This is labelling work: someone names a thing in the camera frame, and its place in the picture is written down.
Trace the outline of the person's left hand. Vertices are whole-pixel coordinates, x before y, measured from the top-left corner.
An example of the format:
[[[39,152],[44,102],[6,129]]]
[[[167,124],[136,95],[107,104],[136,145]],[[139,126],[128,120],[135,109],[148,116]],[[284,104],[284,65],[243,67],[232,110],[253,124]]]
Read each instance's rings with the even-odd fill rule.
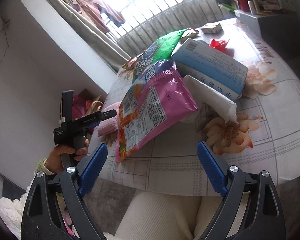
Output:
[[[45,161],[45,168],[54,174],[64,171],[66,164],[74,157],[75,161],[81,161],[88,154],[89,140],[86,139],[84,147],[79,150],[74,150],[70,146],[58,145],[52,149],[47,160]]]

